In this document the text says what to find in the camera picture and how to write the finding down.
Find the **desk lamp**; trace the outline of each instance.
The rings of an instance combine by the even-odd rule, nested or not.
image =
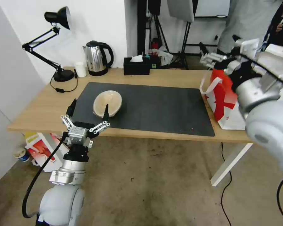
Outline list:
[[[46,59],[45,57],[41,56],[40,54],[36,53],[34,51],[34,48],[36,48],[37,46],[43,44],[44,42],[50,40],[51,38],[59,35],[60,32],[60,28],[57,26],[57,24],[62,25],[63,27],[67,28],[70,30],[69,24],[71,22],[70,20],[70,12],[67,6],[61,8],[57,13],[53,13],[53,12],[46,12],[44,14],[45,20],[47,22],[50,22],[51,25],[53,26],[52,29],[50,29],[49,31],[45,32],[44,34],[40,35],[39,37],[35,38],[34,40],[25,43],[22,45],[22,48],[31,53],[32,55],[38,57],[39,59],[41,59],[42,61],[44,61],[45,63],[49,64],[50,66],[54,67],[56,69],[56,72],[53,75],[53,78],[55,81],[57,82],[66,82],[68,80],[71,80],[74,77],[74,73],[71,70],[64,70],[63,68],[61,68],[61,65],[58,63],[55,63],[51,60]],[[52,36],[50,36],[49,38],[42,40],[42,41],[37,41],[39,40],[41,37],[49,34],[50,32],[54,32],[54,34]]]

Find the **bowl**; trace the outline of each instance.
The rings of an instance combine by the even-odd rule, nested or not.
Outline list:
[[[100,93],[93,102],[93,113],[99,117],[104,117],[106,105],[109,105],[109,117],[114,116],[122,106],[122,96],[113,90]]]

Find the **black tissue box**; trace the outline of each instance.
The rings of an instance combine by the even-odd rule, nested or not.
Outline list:
[[[150,74],[150,60],[142,58],[142,62],[130,62],[131,57],[124,58],[124,75],[148,75]]]

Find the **white tissue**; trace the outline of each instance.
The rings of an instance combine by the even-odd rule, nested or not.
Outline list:
[[[130,62],[142,62],[142,55],[133,56]]]

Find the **electric kettle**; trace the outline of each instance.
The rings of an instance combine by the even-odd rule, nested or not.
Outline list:
[[[110,54],[110,62],[107,63],[107,58],[104,49],[107,49]],[[100,76],[108,72],[108,68],[113,63],[113,52],[111,47],[103,42],[90,41],[83,46],[85,52],[86,63],[90,75]]]

